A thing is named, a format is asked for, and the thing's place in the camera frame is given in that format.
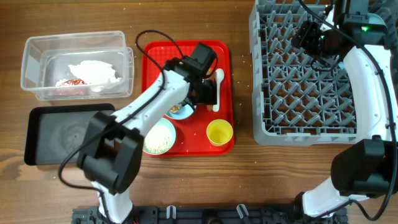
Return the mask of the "yellow cup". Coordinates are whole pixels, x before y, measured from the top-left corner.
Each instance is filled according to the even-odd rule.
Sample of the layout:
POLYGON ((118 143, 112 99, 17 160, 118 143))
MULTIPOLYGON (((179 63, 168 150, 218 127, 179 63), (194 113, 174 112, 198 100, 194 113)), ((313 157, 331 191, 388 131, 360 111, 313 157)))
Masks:
POLYGON ((206 135, 212 145, 223 146, 232 140, 233 127, 226 120, 216 119, 208 124, 206 135))

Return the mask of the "grey dishwasher rack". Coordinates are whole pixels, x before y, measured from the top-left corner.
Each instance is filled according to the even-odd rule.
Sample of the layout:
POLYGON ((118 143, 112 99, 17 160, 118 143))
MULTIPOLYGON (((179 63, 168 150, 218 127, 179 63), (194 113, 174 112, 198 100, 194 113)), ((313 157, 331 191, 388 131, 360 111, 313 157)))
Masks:
MULTIPOLYGON (((396 55, 392 81, 397 90, 397 3, 376 1, 369 11, 389 28, 396 55)), ((249 16, 254 89, 254 138, 263 145, 354 144, 356 112, 348 74, 338 56, 325 63, 292 46, 305 21, 324 17, 330 3, 256 1, 249 16)))

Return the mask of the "small light blue bowl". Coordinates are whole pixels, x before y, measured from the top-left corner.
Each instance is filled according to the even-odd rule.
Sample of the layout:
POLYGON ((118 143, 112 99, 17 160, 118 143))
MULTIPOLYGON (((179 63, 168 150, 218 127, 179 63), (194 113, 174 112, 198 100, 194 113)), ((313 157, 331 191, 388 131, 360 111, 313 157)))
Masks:
POLYGON ((174 120, 183 120, 191 116, 195 109, 196 107, 192 108, 190 105, 184 105, 178 113, 171 113, 170 110, 168 110, 165 115, 174 120))

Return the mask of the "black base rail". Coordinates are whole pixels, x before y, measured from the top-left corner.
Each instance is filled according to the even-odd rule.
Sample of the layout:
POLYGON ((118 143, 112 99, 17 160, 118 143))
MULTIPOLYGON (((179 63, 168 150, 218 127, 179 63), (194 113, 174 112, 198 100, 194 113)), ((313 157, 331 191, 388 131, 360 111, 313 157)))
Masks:
MULTIPOLYGON (((271 224, 271 223, 340 223, 348 224, 346 209, 335 212, 330 218, 312 222, 290 221, 289 216, 278 210, 267 207, 246 207, 239 204, 232 207, 179 207, 171 205, 167 208, 155 206, 136 206, 122 223, 140 224, 271 224)), ((98 207, 74 209, 73 224, 108 223, 99 212, 98 207)))

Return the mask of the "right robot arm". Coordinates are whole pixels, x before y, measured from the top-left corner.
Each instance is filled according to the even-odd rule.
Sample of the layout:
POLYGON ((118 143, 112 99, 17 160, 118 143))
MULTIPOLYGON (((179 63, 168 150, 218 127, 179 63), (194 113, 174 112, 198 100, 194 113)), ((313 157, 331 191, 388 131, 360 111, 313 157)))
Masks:
POLYGON ((292 45, 321 63, 338 56, 348 74, 356 112, 356 142, 332 161, 318 187, 297 195, 293 220, 325 220, 348 205, 382 197, 382 215, 397 192, 396 55, 383 19, 367 1, 332 1, 325 16, 302 24, 292 45))

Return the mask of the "brown food scrap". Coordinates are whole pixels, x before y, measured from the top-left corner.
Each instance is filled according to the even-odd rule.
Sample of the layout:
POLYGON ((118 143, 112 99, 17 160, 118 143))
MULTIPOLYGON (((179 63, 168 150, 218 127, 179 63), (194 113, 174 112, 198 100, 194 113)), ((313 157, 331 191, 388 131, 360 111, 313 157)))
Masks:
POLYGON ((174 105, 171 109, 171 113, 178 113, 181 110, 182 106, 181 105, 174 105))

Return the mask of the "green bowl of rice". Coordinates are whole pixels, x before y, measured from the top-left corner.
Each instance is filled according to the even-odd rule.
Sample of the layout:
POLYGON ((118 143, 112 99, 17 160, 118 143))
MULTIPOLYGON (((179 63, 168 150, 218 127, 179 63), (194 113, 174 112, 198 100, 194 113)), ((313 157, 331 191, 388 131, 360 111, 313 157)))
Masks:
POLYGON ((143 151, 153 156, 165 154, 174 145, 176 137, 174 125, 161 118, 145 137, 143 151))

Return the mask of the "carrot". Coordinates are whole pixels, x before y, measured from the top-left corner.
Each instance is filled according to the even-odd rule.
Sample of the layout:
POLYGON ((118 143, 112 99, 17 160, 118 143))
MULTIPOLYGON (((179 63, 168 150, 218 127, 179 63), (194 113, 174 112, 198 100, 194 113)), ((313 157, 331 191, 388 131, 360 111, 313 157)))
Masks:
MULTIPOLYGON (((215 80, 215 78, 214 78, 214 76, 213 76, 213 68, 209 68, 209 70, 207 71, 206 74, 207 74, 207 75, 210 75, 210 77, 208 78, 208 80, 212 80, 212 81, 215 80)), ((207 108, 208 111, 212 111, 212 110, 213 110, 213 105, 207 105, 206 108, 207 108)))

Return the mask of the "red serving tray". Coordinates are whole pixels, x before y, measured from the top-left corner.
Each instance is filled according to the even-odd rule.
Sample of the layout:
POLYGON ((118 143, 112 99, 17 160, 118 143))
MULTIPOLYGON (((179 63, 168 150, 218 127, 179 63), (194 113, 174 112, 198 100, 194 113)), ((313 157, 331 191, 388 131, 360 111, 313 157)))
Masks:
MULTIPOLYGON (((165 154, 155 157, 178 156, 219 156, 228 153, 234 146, 234 136, 223 146, 214 146, 206 135, 206 128, 216 119, 224 119, 234 127, 233 121, 233 94, 231 84, 231 65, 228 47, 219 40, 177 40, 178 46, 185 55, 190 55, 197 43, 202 42, 210 46, 218 56, 218 66, 224 71, 221 82, 220 110, 213 112, 206 106, 198 105, 195 112, 186 119, 168 119, 175 127, 177 137, 172 148, 165 154)), ((166 60, 180 57, 180 53, 170 41, 153 41, 144 47, 144 50, 159 64, 166 60)), ((145 56, 142 56, 141 93, 149 88, 159 76, 159 69, 145 56)))

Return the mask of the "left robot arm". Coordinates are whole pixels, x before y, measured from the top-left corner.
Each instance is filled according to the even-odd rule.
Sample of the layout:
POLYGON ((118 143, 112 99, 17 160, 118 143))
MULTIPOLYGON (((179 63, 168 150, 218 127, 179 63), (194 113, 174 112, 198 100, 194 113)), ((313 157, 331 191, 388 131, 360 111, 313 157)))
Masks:
POLYGON ((144 138, 155 124, 175 105, 217 103, 207 74, 217 61, 215 51, 200 42, 191 55, 167 60, 156 81, 131 104, 90 119, 76 164, 99 194, 105 223, 123 223, 131 214, 128 188, 141 166, 144 138))

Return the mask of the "black tray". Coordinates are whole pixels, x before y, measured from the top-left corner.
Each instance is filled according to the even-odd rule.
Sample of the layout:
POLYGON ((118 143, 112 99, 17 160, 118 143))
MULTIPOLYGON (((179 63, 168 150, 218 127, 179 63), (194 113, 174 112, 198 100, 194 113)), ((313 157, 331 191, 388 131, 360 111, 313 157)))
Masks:
POLYGON ((114 110, 109 103, 34 108, 29 114, 24 162, 28 166, 61 163, 83 142, 91 117, 114 110))

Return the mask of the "white tissue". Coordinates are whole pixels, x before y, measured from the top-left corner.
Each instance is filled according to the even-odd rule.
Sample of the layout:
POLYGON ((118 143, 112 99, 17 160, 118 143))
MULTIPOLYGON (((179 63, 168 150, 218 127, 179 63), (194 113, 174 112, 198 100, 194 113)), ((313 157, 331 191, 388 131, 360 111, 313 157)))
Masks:
POLYGON ((109 63, 98 60, 84 60, 78 65, 68 65, 71 73, 82 80, 86 85, 94 85, 91 90, 101 92, 105 84, 117 83, 121 77, 116 74, 115 69, 109 63))

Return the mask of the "clear plastic bin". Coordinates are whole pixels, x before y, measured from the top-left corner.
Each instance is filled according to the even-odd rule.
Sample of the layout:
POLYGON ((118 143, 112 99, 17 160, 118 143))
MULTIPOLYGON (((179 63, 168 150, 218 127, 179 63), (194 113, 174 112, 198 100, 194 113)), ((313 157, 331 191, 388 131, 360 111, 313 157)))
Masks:
POLYGON ((41 101, 128 97, 134 82, 133 56, 124 33, 118 30, 31 37, 22 58, 21 88, 41 101), (121 81, 105 84, 101 92, 92 91, 94 85, 55 86, 59 80, 77 79, 68 65, 84 60, 111 64, 121 81))

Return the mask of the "white plastic spoon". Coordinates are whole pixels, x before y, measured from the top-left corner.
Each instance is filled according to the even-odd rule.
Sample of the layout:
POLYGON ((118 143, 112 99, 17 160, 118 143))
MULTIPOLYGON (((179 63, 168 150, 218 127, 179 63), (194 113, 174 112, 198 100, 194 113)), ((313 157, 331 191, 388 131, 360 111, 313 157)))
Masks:
POLYGON ((224 80, 224 70, 221 68, 216 69, 215 71, 216 75, 215 75, 215 82, 216 82, 216 104, 213 105, 212 110, 214 112, 219 112, 220 110, 220 104, 221 104, 221 100, 220 100, 220 92, 221 92, 221 82, 224 80))

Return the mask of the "red snack wrapper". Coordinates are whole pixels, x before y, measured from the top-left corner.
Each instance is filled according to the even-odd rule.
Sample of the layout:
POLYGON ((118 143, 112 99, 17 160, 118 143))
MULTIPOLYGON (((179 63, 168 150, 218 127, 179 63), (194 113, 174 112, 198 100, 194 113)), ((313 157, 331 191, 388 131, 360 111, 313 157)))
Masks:
POLYGON ((86 83, 82 79, 63 79, 59 80, 55 86, 62 87, 62 86, 78 86, 78 85, 86 85, 86 83))

